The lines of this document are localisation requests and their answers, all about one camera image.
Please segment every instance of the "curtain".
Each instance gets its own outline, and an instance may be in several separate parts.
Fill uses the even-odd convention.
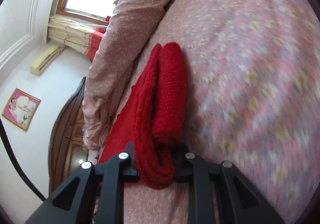
[[[61,15],[50,17],[48,37],[69,46],[93,60],[106,27],[83,24]]]

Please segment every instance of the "window frame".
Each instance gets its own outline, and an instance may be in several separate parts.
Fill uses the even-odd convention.
[[[56,14],[82,19],[84,21],[95,23],[95,24],[99,24],[99,25],[106,25],[107,26],[109,24],[108,21],[105,21],[105,20],[101,19],[98,16],[97,17],[88,16],[88,15],[84,14],[81,11],[74,12],[74,11],[66,9],[65,8],[66,1],[67,0],[59,0],[58,1]]]

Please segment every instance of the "pillow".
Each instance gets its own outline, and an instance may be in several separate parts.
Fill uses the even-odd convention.
[[[84,148],[103,146],[110,132],[135,58],[171,0],[120,0],[102,38],[85,83]]]

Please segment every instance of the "sheet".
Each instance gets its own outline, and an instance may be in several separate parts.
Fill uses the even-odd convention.
[[[286,223],[319,181],[320,25],[307,0],[174,0],[139,58],[118,113],[156,43],[189,64],[184,140],[230,160]],[[125,189],[125,223],[187,223],[188,192]]]

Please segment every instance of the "wooden window frame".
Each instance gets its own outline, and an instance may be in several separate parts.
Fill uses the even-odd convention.
[[[82,20],[85,20],[85,21],[88,21],[91,23],[99,24],[99,25],[106,25],[107,26],[109,24],[109,22],[102,20],[102,19],[99,19],[99,18],[94,18],[91,16],[87,16],[85,14],[80,14],[80,13],[65,10],[64,7],[65,7],[66,1],[67,0],[59,0],[58,1],[56,14],[82,19]]]

